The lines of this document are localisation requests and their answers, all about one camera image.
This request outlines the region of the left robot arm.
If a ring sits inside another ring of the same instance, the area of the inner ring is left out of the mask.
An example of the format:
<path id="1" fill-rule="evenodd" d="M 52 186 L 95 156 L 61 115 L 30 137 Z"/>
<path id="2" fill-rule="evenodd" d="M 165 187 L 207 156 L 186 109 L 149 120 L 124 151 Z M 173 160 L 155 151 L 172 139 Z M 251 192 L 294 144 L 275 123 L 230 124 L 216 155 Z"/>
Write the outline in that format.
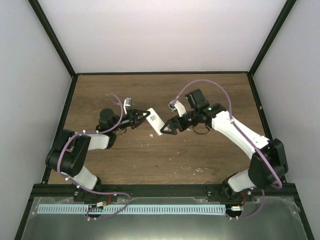
<path id="1" fill-rule="evenodd" d="M 95 133 L 83 131 L 76 135 L 72 130 L 62 130 L 47 154 L 45 164 L 60 172 L 67 180 L 71 179 L 84 187 L 85 197 L 91 202 L 97 202 L 102 196 L 102 189 L 98 186 L 101 180 L 85 167 L 87 152 L 111 148 L 117 139 L 117 130 L 128 127 L 135 129 L 150 114 L 150 110 L 127 109 L 122 112 L 122 116 L 118 116 L 112 109 L 105 108 L 99 113 Z"/>

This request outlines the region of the white remote control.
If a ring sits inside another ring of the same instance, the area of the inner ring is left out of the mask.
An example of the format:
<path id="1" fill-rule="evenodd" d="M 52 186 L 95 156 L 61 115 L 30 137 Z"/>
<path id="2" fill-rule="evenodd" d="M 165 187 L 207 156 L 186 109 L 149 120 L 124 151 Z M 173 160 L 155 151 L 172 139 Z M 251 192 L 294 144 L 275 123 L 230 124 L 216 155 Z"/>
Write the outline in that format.
<path id="1" fill-rule="evenodd" d="M 165 125 L 164 121 L 160 118 L 160 116 L 156 113 L 156 111 L 151 107 L 147 110 L 150 114 L 146 117 L 146 120 L 154 129 L 154 131 L 161 136 L 163 133 L 161 132 L 162 127 Z"/>

